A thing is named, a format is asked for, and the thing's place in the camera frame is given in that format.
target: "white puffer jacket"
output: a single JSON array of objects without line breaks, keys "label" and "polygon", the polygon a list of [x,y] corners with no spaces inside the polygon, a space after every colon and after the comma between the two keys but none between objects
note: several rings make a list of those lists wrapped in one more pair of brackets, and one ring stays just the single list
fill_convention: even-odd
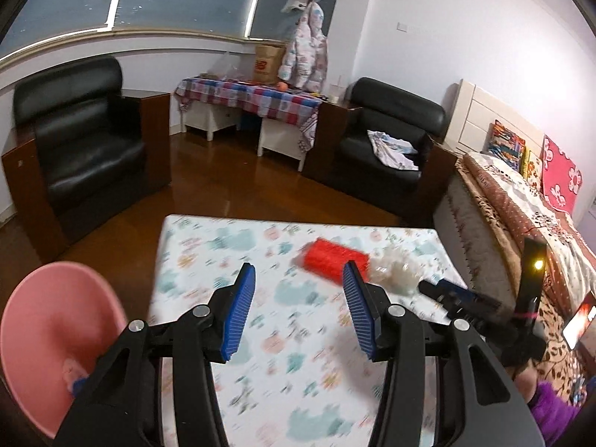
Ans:
[{"label": "white puffer jacket", "polygon": [[321,7],[309,3],[298,21],[277,74],[281,80],[308,92],[320,92],[327,77],[327,37],[322,31],[323,17]]}]

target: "white headboard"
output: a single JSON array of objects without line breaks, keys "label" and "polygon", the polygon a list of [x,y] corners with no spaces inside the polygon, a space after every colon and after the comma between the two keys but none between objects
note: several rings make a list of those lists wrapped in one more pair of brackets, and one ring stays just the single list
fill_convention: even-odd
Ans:
[{"label": "white headboard", "polygon": [[544,133],[507,104],[465,80],[460,83],[445,142],[461,153],[486,150],[495,120],[525,139],[526,147],[540,156]]}]

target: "folded clothes on chair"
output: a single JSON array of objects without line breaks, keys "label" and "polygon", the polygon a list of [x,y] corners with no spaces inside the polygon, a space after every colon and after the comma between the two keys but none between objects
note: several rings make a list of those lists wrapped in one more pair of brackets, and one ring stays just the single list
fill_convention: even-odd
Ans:
[{"label": "folded clothes on chair", "polygon": [[395,139],[381,131],[367,130],[368,138],[372,144],[375,156],[385,166],[396,170],[418,171],[418,167],[411,159],[406,158],[407,154],[416,154],[418,151],[407,141]]}]

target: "brown paper bag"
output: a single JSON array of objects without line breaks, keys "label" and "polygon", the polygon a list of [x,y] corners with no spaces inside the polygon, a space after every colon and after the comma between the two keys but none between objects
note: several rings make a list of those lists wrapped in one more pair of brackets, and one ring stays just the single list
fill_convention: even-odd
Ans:
[{"label": "brown paper bag", "polygon": [[276,84],[279,82],[277,71],[284,58],[285,48],[273,45],[257,45],[254,48],[253,80],[261,84]]}]

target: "window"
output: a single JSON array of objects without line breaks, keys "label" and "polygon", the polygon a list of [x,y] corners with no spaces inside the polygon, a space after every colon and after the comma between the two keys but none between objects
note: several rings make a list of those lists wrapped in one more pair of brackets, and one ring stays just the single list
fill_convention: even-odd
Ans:
[{"label": "window", "polygon": [[[0,62],[25,47],[71,34],[129,29],[191,30],[287,40],[299,11],[286,0],[28,0],[0,43]],[[329,29],[335,0],[320,2]]]}]

